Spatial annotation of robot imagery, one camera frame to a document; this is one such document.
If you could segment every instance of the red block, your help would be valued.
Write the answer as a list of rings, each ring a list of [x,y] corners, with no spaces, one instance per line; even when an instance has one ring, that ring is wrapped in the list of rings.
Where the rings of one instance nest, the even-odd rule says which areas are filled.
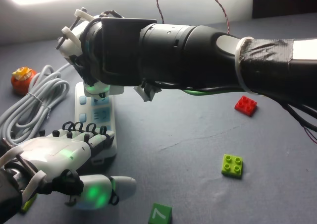
[[[252,99],[242,96],[234,108],[245,115],[252,116],[257,109],[257,102]]]

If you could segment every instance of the orange toy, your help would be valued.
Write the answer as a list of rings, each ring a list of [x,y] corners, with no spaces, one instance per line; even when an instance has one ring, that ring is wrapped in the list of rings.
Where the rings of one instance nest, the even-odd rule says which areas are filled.
[[[29,84],[36,72],[28,67],[21,67],[12,73],[11,84],[17,94],[26,95]]]

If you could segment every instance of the tabletop surface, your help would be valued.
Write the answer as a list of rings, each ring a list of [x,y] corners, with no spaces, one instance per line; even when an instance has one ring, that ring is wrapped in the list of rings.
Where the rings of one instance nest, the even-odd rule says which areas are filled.
[[[233,35],[254,38],[312,38],[317,14],[231,24]],[[0,113],[20,98],[10,75],[21,66],[58,69],[65,60],[56,41],[0,48]],[[74,68],[62,73],[70,84],[65,100],[43,124],[46,133],[74,120]],[[252,118],[234,109],[242,95],[258,102]],[[64,195],[39,195],[29,212],[8,224],[146,224],[154,202],[173,207],[173,224],[315,224],[317,146],[276,102],[264,96],[228,93],[190,96],[163,90],[144,103],[132,88],[115,96],[118,153],[92,172],[130,176],[133,197],[97,211],[66,207]],[[221,174],[223,154],[243,158],[241,180]]]

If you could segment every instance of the white wall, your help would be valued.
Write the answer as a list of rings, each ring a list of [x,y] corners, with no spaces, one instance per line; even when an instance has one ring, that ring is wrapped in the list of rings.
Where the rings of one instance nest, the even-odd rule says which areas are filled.
[[[230,21],[250,19],[252,0],[219,0]],[[159,0],[166,23],[200,25],[224,22],[214,0]],[[55,39],[61,28],[74,21],[75,9],[90,14],[114,9],[124,17],[154,18],[161,23],[156,0],[61,0],[34,5],[17,5],[0,0],[0,45]]]

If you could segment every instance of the lime green lego brick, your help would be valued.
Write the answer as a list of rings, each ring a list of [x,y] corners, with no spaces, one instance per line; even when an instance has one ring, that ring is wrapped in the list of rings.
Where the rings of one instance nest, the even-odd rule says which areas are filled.
[[[221,173],[224,175],[241,177],[242,157],[224,154]]]
[[[21,213],[26,213],[30,207],[32,206],[32,204],[34,203],[35,199],[37,197],[37,194],[35,194],[29,201],[27,201],[21,208],[20,212]]]
[[[169,224],[172,218],[172,208],[154,203],[149,219],[149,224]]]

